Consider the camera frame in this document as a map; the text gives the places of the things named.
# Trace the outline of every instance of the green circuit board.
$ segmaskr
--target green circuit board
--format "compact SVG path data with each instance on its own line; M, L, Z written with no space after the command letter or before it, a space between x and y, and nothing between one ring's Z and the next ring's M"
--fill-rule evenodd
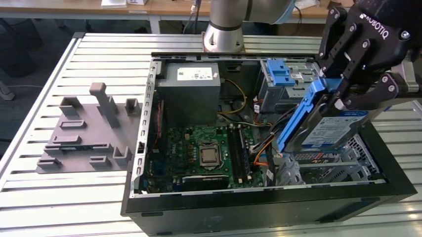
M242 127L242 134L248 147L253 145L254 135L250 127ZM201 164L201 147L204 144L218 144L220 165L213 169ZM225 126L196 126L174 127L168 132L168 153L166 160L156 160L152 163L152 170L160 173L162 179L157 180L160 192L176 192L172 181L177 177L192 175L228 175L230 184L228 188L250 188L264 186L264 177L260 169L253 169L252 180L240 182L234 178L233 159L228 139L228 128Z

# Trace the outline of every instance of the table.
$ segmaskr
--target table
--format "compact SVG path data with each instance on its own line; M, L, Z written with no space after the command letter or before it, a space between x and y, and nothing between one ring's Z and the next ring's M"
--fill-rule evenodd
M253 53L318 52L320 38L246 36ZM90 95L94 82L107 84L116 102L145 101L152 52L201 52L201 36L86 34L73 39L29 117L0 161L0 235L146 237L130 218L121 216L126 171L35 173L43 148L62 111L63 96ZM220 236L272 237L282 234L318 237L421 236L422 220L422 106L407 103L381 114L375 125L397 157L419 195L387 204L344 223L218 233Z
M2 0L0 17L50 19L149 20L154 34L160 34L161 20L189 20L192 1L150 0L146 5L129 4L128 8L102 9L102 0ZM304 24L324 24L328 9L309 7L302 10ZM288 21L297 23L296 12ZM210 3L201 9L201 21L210 20Z

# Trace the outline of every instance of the slotted metal surface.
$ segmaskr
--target slotted metal surface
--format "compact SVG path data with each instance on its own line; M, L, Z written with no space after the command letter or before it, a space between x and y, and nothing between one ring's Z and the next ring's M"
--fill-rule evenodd
M252 36L245 45L254 53L317 53L320 39ZM73 40L0 163L0 236L146 236L132 219L121 216L125 171L39 175L35 168L62 114L63 96L77 95L82 103L95 103L90 85L105 82L117 103L134 97L144 101L150 53L158 51L201 52L201 37L87 34ZM344 223L216 235L422 235L422 119L416 107L415 103L395 106L375 125L420 194Z

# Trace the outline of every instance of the blue plastic bracket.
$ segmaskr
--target blue plastic bracket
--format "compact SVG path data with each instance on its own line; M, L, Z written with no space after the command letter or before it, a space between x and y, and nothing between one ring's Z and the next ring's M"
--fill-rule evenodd
M290 77L290 69L284 60L268 60L268 70L277 86L294 86L297 81Z

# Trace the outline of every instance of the motherboard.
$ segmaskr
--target motherboard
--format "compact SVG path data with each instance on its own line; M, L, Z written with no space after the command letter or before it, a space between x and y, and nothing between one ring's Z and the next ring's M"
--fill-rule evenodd
M186 192L264 186L249 159L249 126L172 127L166 156L150 161L150 192Z

